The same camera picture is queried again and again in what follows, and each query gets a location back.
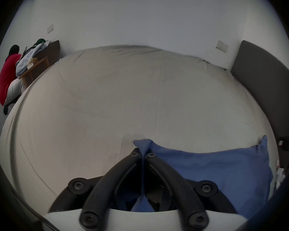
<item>mattress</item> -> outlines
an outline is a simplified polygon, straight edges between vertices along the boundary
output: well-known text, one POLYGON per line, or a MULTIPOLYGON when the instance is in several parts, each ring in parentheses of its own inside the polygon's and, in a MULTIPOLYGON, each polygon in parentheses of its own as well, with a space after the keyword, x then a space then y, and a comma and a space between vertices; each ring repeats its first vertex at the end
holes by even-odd
POLYGON ((133 140, 204 153, 247 148, 264 135, 271 195, 274 134, 231 73, 151 47, 99 47, 64 57, 27 88, 4 124, 0 164, 45 215, 71 179, 104 175, 135 148, 133 140))

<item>blue pillow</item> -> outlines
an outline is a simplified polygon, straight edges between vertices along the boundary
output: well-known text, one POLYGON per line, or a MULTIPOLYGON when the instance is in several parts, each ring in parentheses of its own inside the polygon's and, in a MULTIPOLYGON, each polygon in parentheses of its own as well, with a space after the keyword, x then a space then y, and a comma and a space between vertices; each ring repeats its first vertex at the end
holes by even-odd
MULTIPOLYGON (((185 179, 211 180, 230 200, 237 212, 250 218, 267 201, 273 179, 269 167, 267 137, 251 148, 212 153, 191 153, 167 149, 152 140, 135 140, 142 156, 152 149, 185 179)), ((151 212, 146 198, 133 211, 151 212)))

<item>dark gray headboard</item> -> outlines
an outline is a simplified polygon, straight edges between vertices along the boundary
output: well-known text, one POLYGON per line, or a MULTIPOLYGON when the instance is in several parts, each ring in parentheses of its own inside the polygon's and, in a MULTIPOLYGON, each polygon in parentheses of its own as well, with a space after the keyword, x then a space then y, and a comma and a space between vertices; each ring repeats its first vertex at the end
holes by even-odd
MULTIPOLYGON (((242 41, 231 73, 254 96, 276 140, 289 136, 289 70, 264 49, 242 41)), ((279 157, 286 167, 289 153, 279 150, 279 157)))

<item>wall outlet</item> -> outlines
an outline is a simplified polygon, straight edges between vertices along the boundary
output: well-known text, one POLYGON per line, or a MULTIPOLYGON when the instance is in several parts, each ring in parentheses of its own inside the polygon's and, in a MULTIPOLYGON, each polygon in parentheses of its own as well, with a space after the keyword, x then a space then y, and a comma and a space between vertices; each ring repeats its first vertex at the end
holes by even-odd
POLYGON ((54 29, 54 25, 51 24, 51 25, 47 28, 47 33, 50 33, 53 29, 54 29))
POLYGON ((228 45, 219 40, 219 41, 217 41, 216 48, 223 51, 223 52, 227 52, 228 45))

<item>black screw head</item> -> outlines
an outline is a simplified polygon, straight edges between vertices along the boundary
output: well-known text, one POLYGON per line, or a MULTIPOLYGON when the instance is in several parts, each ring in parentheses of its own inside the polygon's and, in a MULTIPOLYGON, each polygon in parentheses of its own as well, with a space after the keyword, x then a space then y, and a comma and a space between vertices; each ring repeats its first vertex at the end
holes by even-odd
POLYGON ((156 154, 151 152, 147 155, 148 158, 153 158, 153 157, 156 157, 156 154))
POLYGON ((130 156, 132 156, 132 157, 138 157, 139 154, 138 154, 137 152, 132 152, 132 153, 130 154, 130 156))
POLYGON ((87 229, 94 229, 100 225, 100 219, 94 213, 83 213, 79 221, 87 229))
POLYGON ((208 184, 205 184, 201 187, 201 190, 209 193, 210 191, 212 191, 212 187, 208 184))
POLYGON ((204 229, 209 223, 209 218, 206 213, 197 212, 189 217, 188 223, 193 228, 204 229))
POLYGON ((73 187, 77 190, 81 190, 85 187, 85 183, 83 183, 82 181, 77 181, 74 183, 73 187))

